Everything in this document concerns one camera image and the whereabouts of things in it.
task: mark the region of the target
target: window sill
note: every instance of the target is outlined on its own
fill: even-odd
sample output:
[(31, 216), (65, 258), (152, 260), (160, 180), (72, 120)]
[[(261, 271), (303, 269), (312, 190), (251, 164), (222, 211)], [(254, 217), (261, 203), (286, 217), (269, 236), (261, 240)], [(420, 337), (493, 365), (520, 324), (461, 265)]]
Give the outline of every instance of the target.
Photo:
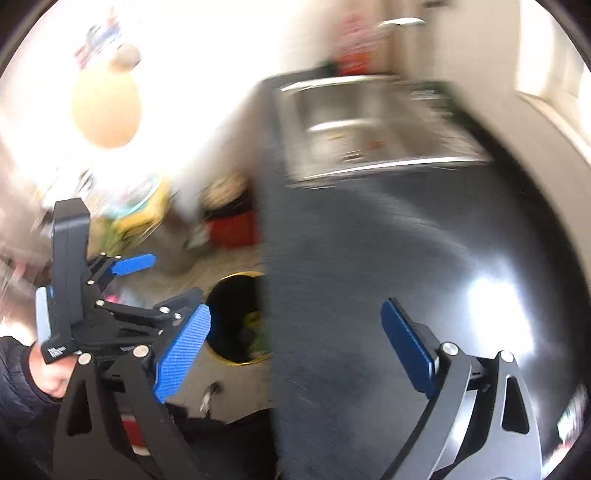
[(517, 92), (521, 99), (533, 106), (539, 113), (544, 115), (591, 166), (591, 145), (581, 136), (579, 132), (560, 115), (549, 103), (539, 97)]

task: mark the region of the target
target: metal faucet handle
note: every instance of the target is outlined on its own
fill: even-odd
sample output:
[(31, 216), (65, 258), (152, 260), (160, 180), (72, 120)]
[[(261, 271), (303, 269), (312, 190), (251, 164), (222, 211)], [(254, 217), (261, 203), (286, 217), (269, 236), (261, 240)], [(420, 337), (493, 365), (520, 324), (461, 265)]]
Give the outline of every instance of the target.
[(422, 18), (417, 17), (401, 17), (385, 20), (377, 24), (374, 28), (376, 35), (387, 35), (394, 27), (407, 27), (409, 25), (424, 25), (426, 22)]

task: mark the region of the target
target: yellow rim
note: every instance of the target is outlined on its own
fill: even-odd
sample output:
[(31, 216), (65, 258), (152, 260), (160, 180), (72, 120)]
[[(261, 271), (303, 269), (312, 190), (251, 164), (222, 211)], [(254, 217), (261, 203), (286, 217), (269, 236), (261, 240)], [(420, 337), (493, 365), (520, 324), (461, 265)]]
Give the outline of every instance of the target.
[[(217, 281), (217, 283), (213, 286), (213, 288), (215, 288), (221, 281), (226, 280), (227, 278), (231, 278), (231, 277), (237, 277), (239, 275), (244, 275), (246, 277), (251, 277), (251, 278), (256, 278), (256, 277), (262, 277), (263, 274), (261, 272), (257, 272), (257, 271), (248, 271), (248, 272), (238, 272), (238, 273), (233, 273), (232, 275), (228, 275), (227, 277), (223, 277), (220, 278), (220, 280)], [(213, 290), (213, 288), (209, 291), (209, 293), (207, 294), (207, 298), (205, 300), (205, 303), (207, 303), (207, 301), (209, 300), (209, 296), (211, 295), (211, 292)], [(209, 345), (208, 342), (205, 342), (205, 345), (207, 346), (207, 351), (212, 354), (215, 358), (217, 358), (218, 360), (222, 361), (223, 363), (225, 363), (226, 365), (230, 366), (230, 367), (245, 367), (246, 365), (254, 365), (254, 364), (258, 364), (264, 360), (267, 360), (269, 357), (271, 357), (271, 353), (268, 353), (266, 355), (260, 356), (259, 358), (255, 358), (254, 360), (250, 360), (248, 362), (244, 362), (244, 363), (236, 363), (236, 362), (232, 362), (224, 357), (222, 357), (221, 355), (219, 355), (213, 348), (211, 345)]]

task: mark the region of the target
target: window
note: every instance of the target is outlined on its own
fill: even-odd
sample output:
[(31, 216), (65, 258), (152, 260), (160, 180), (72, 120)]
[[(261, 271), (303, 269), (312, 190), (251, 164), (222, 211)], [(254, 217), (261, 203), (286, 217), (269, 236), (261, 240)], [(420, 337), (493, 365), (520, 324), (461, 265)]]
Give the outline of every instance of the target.
[(545, 102), (591, 144), (591, 73), (568, 35), (537, 0), (521, 0), (517, 90)]

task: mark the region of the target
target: sink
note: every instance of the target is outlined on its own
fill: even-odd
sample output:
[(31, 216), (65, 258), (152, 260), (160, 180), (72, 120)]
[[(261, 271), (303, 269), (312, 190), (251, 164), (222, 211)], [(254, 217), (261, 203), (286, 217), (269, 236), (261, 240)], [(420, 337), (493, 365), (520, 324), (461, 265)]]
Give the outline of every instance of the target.
[(436, 95), (415, 93), (412, 86), (383, 75), (282, 88), (278, 106), (292, 180), (488, 161), (467, 133), (431, 108)]

